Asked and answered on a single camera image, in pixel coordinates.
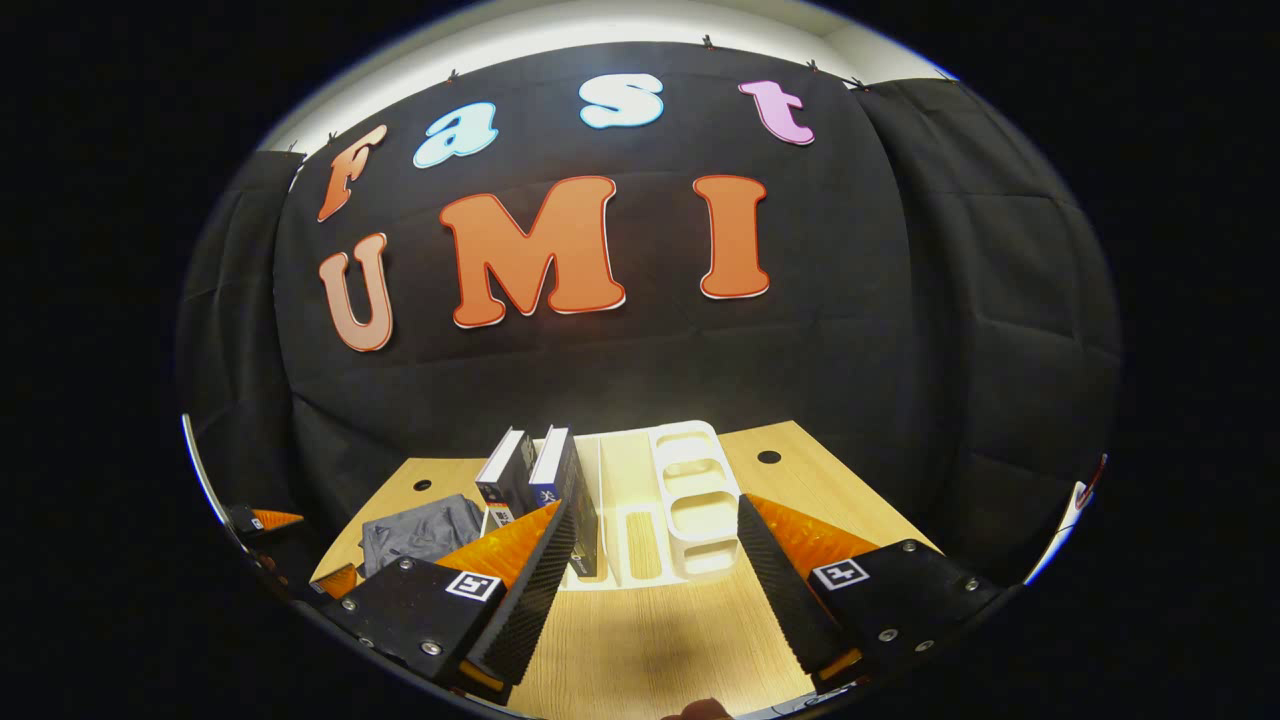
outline black book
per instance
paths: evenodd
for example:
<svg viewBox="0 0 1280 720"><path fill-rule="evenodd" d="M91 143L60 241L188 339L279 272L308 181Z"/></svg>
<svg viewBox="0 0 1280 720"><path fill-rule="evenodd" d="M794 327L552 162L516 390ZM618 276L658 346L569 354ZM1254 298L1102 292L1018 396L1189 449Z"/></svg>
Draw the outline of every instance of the black book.
<svg viewBox="0 0 1280 720"><path fill-rule="evenodd" d="M547 430L547 439L543 441L543 450L538 454L529 487L534 491L536 507L557 500L563 500L568 505L577 528L570 565L579 578L595 577L599 519L595 515L591 495L586 489L586 477L577 457L573 433L568 428L552 427Z"/></svg>
<svg viewBox="0 0 1280 720"><path fill-rule="evenodd" d="M497 527L515 523L516 518L534 510L529 475L536 457L529 433L508 428L476 475L476 487Z"/></svg>

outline letter m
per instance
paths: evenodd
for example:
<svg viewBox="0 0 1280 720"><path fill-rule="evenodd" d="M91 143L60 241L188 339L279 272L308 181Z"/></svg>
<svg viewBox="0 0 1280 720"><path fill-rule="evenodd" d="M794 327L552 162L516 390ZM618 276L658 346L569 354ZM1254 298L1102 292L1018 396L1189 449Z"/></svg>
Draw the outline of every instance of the letter m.
<svg viewBox="0 0 1280 720"><path fill-rule="evenodd" d="M547 193L527 233L493 195L471 195L440 210L453 231L462 302L453 311L461 328L502 322L507 306L494 299L489 274L522 315L532 315L547 270L556 263L556 287L547 297L562 314L612 310L626 300L613 281L604 231L604 206L613 181L603 177L562 179Z"/></svg>

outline light blue letter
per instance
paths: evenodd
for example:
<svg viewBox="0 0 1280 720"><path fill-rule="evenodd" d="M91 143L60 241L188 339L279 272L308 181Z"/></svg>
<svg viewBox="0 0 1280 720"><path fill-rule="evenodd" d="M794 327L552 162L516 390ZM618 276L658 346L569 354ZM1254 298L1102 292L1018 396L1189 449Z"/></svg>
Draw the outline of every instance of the light blue letter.
<svg viewBox="0 0 1280 720"><path fill-rule="evenodd" d="M439 165L453 155L474 155L498 137L493 129L493 102L472 102L458 108L426 128L426 141L413 154L419 168Z"/></svg>
<svg viewBox="0 0 1280 720"><path fill-rule="evenodd" d="M577 96L591 102L582 108L582 122L596 129L649 124L662 114L654 92L662 92L662 81L648 73L594 77L577 88Z"/></svg>

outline orange letter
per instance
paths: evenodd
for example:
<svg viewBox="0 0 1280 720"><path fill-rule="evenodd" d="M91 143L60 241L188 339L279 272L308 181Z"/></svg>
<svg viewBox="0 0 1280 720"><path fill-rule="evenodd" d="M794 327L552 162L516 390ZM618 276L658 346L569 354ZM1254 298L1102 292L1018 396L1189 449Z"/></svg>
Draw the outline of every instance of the orange letter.
<svg viewBox="0 0 1280 720"><path fill-rule="evenodd" d="M369 161L369 147L378 145L384 137L387 137L387 126L378 126L333 159L333 174L329 176L329 191L324 196L324 208L320 208L320 215L316 218L319 222L325 222L329 215L338 211L338 208L347 204L347 199L351 197L351 191L347 190L347 178L355 181L360 173L365 172L365 163Z"/></svg>
<svg viewBox="0 0 1280 720"><path fill-rule="evenodd" d="M764 197L764 186L737 176L707 176L694 181L694 192L707 201L712 218L712 269L703 275L703 295L712 300L763 295L769 275L760 269L755 204Z"/></svg>
<svg viewBox="0 0 1280 720"><path fill-rule="evenodd" d="M547 193L527 233L493 195L472 195L440 210L453 231L462 304L453 311L460 328L502 320L507 306L494 300L489 273L522 315L532 315L547 269L556 261L556 288L547 297L562 314L612 310L626 300L613 282L604 234L604 205L616 186L609 178L562 179Z"/></svg>
<svg viewBox="0 0 1280 720"><path fill-rule="evenodd" d="M392 301L387 296L387 278L383 277L383 249L387 236L374 233L356 243L356 260L365 269L365 287L369 290L369 323L356 320L347 296L347 254L338 252L320 263L320 281L329 297L329 315L342 342L352 350L369 352L387 345L392 337Z"/></svg>

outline gray fabric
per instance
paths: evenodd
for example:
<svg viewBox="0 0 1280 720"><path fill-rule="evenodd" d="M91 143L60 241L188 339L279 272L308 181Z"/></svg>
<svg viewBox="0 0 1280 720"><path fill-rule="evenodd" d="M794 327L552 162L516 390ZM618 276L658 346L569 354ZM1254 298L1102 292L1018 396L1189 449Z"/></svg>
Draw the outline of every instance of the gray fabric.
<svg viewBox="0 0 1280 720"><path fill-rule="evenodd" d="M428 562L444 557L480 538L481 518L460 493L365 523L365 577L404 556Z"/></svg>

